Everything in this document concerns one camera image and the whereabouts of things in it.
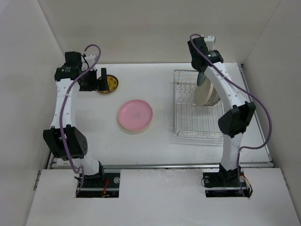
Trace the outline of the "brown yellow small plate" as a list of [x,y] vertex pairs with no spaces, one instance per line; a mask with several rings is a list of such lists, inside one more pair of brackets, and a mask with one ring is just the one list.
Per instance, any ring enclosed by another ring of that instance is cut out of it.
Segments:
[[109,90],[98,91],[99,93],[101,93],[101,94],[112,93],[117,89],[117,87],[119,85],[119,81],[118,81],[117,77],[114,76],[114,75],[108,74],[107,75],[107,82],[108,82]]

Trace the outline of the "blue patterned small plate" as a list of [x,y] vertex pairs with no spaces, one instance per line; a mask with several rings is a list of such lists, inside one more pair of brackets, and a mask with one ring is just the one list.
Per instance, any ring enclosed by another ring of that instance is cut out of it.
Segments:
[[197,77],[197,86],[201,86],[204,81],[206,80],[206,76],[204,75],[203,72],[198,72],[198,77]]

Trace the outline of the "cream plastic plate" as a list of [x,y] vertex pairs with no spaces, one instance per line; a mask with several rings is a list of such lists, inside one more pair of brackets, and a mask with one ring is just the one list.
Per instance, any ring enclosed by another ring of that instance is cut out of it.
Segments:
[[211,81],[208,78],[204,79],[204,82],[196,87],[194,98],[197,105],[205,105],[212,93]]

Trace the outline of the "white plate dark lettered rim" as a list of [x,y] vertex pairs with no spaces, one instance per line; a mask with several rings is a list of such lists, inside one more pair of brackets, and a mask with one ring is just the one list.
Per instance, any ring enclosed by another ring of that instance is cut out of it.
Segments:
[[214,93],[213,97],[212,97],[212,101],[210,102],[210,106],[214,106],[216,105],[218,102],[220,101],[220,97],[218,95],[217,92]]

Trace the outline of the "pink plastic plate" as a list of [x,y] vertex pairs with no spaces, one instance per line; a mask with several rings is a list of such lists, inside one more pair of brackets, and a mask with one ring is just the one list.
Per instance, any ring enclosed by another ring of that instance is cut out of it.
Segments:
[[131,121],[133,119],[153,118],[153,109],[146,101],[133,99],[125,102],[119,109],[117,119]]

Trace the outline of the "yellow plastic plate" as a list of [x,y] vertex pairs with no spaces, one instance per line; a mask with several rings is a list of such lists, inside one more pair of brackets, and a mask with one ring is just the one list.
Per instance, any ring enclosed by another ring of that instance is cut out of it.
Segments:
[[122,120],[121,123],[119,123],[119,125],[127,134],[140,134],[150,127],[152,121],[153,118],[137,118],[131,121]]

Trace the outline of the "white plate black rim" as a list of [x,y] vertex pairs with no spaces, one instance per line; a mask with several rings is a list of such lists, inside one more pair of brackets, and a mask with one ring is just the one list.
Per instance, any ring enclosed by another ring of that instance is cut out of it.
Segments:
[[214,106],[219,102],[219,100],[220,99],[215,87],[212,83],[210,83],[209,93],[207,95],[206,102],[204,105]]

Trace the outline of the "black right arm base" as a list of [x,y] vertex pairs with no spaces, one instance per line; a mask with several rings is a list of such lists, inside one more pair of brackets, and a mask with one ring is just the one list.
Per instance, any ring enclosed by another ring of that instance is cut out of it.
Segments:
[[220,197],[246,197],[250,198],[253,188],[245,177],[243,171],[238,177],[237,171],[230,179],[226,179],[221,172],[216,170],[204,170],[201,183],[205,188],[206,198]]

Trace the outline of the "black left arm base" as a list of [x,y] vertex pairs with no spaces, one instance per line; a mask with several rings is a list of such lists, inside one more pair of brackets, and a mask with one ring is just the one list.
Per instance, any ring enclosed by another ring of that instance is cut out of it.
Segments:
[[106,172],[103,178],[77,178],[76,198],[119,198],[120,172]]

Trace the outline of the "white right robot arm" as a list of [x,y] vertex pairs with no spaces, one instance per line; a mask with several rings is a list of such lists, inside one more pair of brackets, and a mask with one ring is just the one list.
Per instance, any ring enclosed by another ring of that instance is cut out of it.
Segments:
[[208,105],[213,95],[216,95],[225,110],[224,115],[218,119],[218,126],[223,134],[218,180],[227,186],[239,178],[239,149],[256,107],[253,102],[247,102],[239,92],[238,86],[227,73],[222,56],[213,49],[214,43],[214,37],[205,38],[199,34],[192,34],[188,46],[191,65],[198,71],[196,103]]

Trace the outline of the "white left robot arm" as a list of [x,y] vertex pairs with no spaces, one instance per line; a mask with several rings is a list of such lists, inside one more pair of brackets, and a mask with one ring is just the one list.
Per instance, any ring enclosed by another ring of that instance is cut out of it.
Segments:
[[77,129],[75,110],[81,91],[108,91],[106,68],[95,65],[100,55],[86,55],[76,51],[65,53],[65,63],[56,69],[55,113],[50,128],[43,131],[43,139],[55,158],[68,161],[84,160],[87,138]]

